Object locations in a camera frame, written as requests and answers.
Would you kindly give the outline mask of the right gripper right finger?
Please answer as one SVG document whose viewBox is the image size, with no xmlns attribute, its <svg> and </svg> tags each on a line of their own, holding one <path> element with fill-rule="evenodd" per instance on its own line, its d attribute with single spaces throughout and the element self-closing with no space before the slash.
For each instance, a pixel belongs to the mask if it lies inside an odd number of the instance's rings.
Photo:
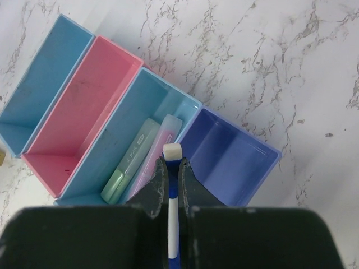
<svg viewBox="0 0 359 269">
<path fill-rule="evenodd" d="M 231 207 L 181 161 L 178 176 L 182 268 L 342 268 L 325 221 L 303 208 Z"/>
</svg>

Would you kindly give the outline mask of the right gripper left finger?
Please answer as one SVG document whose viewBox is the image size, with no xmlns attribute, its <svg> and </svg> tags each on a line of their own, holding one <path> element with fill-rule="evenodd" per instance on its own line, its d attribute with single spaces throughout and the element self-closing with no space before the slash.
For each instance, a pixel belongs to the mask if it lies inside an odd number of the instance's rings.
<svg viewBox="0 0 359 269">
<path fill-rule="evenodd" d="M 121 206 L 28 207 L 1 235 L 2 268 L 168 268 L 168 173 Z"/>
</svg>

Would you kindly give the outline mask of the green highlighter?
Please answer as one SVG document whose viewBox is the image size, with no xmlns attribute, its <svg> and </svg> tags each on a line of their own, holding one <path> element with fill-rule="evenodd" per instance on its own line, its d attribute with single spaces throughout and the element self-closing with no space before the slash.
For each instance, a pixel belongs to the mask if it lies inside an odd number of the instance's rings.
<svg viewBox="0 0 359 269">
<path fill-rule="evenodd" d="M 159 127 L 151 118 L 144 122 L 100 194 L 107 204 L 117 203 L 148 154 Z"/>
</svg>

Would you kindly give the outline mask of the purple bin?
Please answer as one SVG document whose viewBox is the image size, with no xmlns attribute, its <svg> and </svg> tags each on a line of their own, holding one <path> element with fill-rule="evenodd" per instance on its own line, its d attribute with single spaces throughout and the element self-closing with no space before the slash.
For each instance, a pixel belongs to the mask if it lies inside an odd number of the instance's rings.
<svg viewBox="0 0 359 269">
<path fill-rule="evenodd" d="M 227 206 L 246 206 L 282 154 L 202 106 L 178 142 L 197 180 Z"/>
</svg>

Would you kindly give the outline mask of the blue cap marker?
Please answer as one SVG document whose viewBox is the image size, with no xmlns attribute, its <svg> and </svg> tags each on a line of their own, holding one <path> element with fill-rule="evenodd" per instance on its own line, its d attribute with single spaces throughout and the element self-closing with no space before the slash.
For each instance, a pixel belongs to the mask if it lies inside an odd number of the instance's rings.
<svg viewBox="0 0 359 269">
<path fill-rule="evenodd" d="M 163 157 L 167 166 L 169 180 L 168 200 L 168 259 L 169 268 L 181 268 L 179 243 L 179 205 L 178 176 L 182 160 L 182 147 L 179 143 L 165 144 Z"/>
</svg>

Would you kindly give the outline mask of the pink highlighter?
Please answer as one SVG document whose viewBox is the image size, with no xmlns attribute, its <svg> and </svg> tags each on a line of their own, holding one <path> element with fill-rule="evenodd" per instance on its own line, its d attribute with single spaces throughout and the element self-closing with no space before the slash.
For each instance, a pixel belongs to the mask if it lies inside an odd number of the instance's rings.
<svg viewBox="0 0 359 269">
<path fill-rule="evenodd" d="M 182 120 L 167 114 L 160 125 L 155 140 L 144 160 L 138 177 L 135 179 L 128 198 L 133 197 L 152 177 L 155 163 L 163 153 L 163 145 L 173 143 L 182 127 Z"/>
</svg>

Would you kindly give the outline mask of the medium blue bin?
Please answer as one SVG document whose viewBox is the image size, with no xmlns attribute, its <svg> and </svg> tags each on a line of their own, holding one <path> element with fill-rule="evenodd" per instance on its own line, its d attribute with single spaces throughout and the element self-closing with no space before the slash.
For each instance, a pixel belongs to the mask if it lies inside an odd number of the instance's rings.
<svg viewBox="0 0 359 269">
<path fill-rule="evenodd" d="M 100 196 L 116 166 L 148 118 L 170 114 L 182 121 L 181 137 L 202 103 L 143 67 L 107 120 L 56 206 L 104 205 Z"/>
</svg>

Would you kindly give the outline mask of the pink bin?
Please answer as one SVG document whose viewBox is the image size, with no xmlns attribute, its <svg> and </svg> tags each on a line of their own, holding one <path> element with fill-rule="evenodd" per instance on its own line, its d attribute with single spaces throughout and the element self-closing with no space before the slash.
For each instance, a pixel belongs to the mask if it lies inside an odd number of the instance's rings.
<svg viewBox="0 0 359 269">
<path fill-rule="evenodd" d="M 54 198 L 75 175 L 144 61 L 97 36 L 22 159 Z"/>
</svg>

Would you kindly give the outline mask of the light blue bin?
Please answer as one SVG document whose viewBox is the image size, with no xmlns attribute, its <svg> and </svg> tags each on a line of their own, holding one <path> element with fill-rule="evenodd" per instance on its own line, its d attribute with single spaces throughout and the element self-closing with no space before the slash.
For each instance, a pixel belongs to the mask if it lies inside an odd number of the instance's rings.
<svg viewBox="0 0 359 269">
<path fill-rule="evenodd" d="M 94 41 L 59 15 L 1 112 L 1 140 L 15 158 L 25 153 Z"/>
</svg>

